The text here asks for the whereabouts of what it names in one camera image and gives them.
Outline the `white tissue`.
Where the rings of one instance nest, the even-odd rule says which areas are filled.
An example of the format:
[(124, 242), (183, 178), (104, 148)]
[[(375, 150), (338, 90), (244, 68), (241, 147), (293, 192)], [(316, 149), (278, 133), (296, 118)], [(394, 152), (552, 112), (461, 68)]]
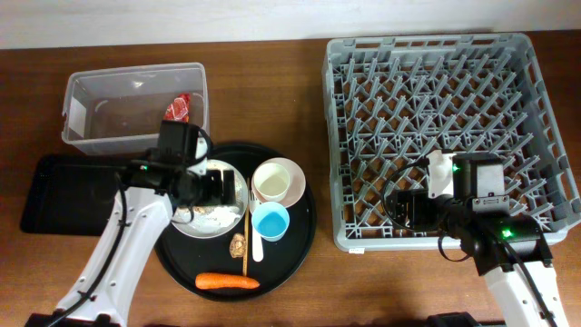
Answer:
[(240, 210), (234, 206), (194, 207), (192, 226), (196, 228), (227, 227), (240, 218)]

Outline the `red snack wrapper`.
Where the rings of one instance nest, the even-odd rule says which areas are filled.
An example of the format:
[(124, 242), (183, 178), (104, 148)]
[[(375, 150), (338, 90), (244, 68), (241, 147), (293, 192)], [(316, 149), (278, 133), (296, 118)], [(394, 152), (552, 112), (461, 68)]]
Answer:
[(189, 122), (191, 96), (189, 94), (180, 94), (173, 99), (168, 105), (163, 116), (164, 121)]

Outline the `light blue cup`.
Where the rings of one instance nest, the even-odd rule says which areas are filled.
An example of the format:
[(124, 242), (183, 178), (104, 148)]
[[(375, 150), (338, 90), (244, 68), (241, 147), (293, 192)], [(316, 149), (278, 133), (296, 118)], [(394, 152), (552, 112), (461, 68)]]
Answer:
[(290, 226), (290, 214), (280, 203), (259, 204), (251, 214), (251, 225), (267, 242), (277, 242)]

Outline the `white plastic fork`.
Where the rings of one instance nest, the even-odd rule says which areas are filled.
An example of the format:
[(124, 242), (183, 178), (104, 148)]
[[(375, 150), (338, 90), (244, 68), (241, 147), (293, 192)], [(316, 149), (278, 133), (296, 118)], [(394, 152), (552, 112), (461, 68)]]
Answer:
[[(254, 191), (249, 190), (249, 209), (250, 209), (251, 216), (253, 215), (254, 210), (256, 209), (256, 207), (259, 204), (260, 204), (260, 201), (256, 198)], [(255, 229), (255, 227), (253, 225), (251, 225), (251, 231), (252, 231), (252, 236), (251, 236), (252, 259), (256, 263), (259, 263), (264, 258), (262, 239), (261, 239), (261, 236), (259, 235), (258, 231)]]

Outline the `pink bowl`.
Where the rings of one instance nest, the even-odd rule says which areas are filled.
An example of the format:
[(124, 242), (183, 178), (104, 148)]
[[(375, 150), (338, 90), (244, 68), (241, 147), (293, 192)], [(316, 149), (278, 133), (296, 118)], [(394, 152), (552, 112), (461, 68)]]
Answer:
[[(286, 193), (286, 195), (284, 196), (284, 198), (279, 200), (277, 203), (282, 204), (286, 208), (293, 206), (302, 197), (302, 195), (304, 194), (305, 189), (306, 189), (306, 178), (305, 178), (303, 171), (292, 160), (282, 158), (282, 157), (272, 158), (272, 159), (267, 160), (261, 164), (265, 164), (265, 163), (281, 164), (289, 172), (289, 174), (290, 174), (290, 188), (289, 188), (288, 192)], [(264, 200), (255, 191), (252, 178), (251, 178), (251, 187), (252, 187), (252, 190), (254, 191), (256, 198), (261, 203), (268, 202), (268, 201)]]

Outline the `cream white cup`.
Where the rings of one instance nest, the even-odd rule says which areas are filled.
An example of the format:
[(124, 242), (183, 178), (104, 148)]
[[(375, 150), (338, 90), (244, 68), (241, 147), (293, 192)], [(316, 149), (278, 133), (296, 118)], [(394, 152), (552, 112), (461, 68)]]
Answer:
[(283, 199), (291, 184), (291, 177), (286, 168), (279, 163), (263, 163), (253, 177), (255, 191), (268, 202)]

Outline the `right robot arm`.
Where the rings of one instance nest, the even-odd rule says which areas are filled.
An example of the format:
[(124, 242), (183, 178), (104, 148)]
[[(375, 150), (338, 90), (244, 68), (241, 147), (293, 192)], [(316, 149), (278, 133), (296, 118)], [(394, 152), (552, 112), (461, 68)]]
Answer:
[(513, 216), (495, 154), (435, 150), (392, 173), (380, 196), (399, 229), (460, 242), (508, 326), (566, 326), (553, 256), (539, 224)]

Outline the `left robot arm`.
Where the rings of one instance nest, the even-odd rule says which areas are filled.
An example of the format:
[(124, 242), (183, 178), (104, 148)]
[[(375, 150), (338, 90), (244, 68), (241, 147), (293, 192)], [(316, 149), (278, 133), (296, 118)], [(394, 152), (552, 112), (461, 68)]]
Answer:
[(157, 145), (116, 171), (113, 209), (72, 289), (52, 314), (33, 313), (29, 326), (124, 326), (149, 255), (178, 208), (211, 194), (207, 163), (213, 144), (201, 127), (161, 124)]

